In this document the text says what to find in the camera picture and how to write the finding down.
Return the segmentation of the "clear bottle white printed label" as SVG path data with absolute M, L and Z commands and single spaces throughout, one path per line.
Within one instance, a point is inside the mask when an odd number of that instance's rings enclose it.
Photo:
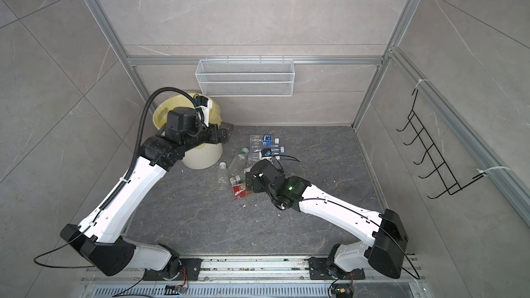
M 245 184 L 245 183 L 246 183 L 246 180 L 244 178 L 241 178 L 239 175 L 236 175 L 230 178 L 231 186 L 241 186 L 242 184 Z

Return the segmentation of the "red yellow label bottle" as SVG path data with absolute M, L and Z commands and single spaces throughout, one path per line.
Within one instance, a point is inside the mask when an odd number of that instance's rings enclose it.
M 235 199 L 242 199 L 247 195 L 247 189 L 244 184 L 233 186 L 232 189 Z

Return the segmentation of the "slim clear bottle white cap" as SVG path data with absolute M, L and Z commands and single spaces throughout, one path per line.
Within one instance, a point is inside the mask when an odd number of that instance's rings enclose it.
M 218 185 L 221 190 L 228 190 L 230 188 L 229 171 L 225 162 L 219 163 Z

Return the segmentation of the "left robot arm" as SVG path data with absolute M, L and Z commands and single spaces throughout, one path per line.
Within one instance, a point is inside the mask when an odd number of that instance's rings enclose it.
M 164 244 L 150 245 L 123 238 L 122 231 L 150 189 L 189 150 L 202 144 L 227 143 L 233 124 L 204 124 L 191 108 L 177 107 L 157 133 L 135 147 L 125 175 L 105 200 L 79 224 L 66 225 L 60 237 L 107 276 L 129 268 L 179 273 L 179 255 Z

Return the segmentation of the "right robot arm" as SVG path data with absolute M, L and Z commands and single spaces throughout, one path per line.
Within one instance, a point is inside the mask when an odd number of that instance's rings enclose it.
M 325 262 L 328 273 L 344 278 L 370 267 L 379 274 L 398 279 L 409 241 L 399 214 L 386 209 L 370 211 L 334 197 L 298 176 L 286 176 L 269 160 L 260 160 L 245 174 L 246 188 L 266 193 L 279 210 L 293 209 L 316 216 L 357 238 L 354 244 L 336 244 Z

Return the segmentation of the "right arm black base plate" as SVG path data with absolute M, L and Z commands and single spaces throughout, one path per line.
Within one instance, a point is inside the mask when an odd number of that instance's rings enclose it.
M 327 258 L 310 257 L 307 259 L 309 263 L 309 276 L 311 280 L 365 280 L 366 276 L 363 269 L 354 269 L 351 272 L 346 272 L 338 268 Z

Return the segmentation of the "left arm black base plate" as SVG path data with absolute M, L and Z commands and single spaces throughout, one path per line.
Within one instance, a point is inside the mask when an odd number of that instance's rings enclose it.
M 200 258 L 172 259 L 163 270 L 146 270 L 144 281 L 197 281 L 202 265 Z

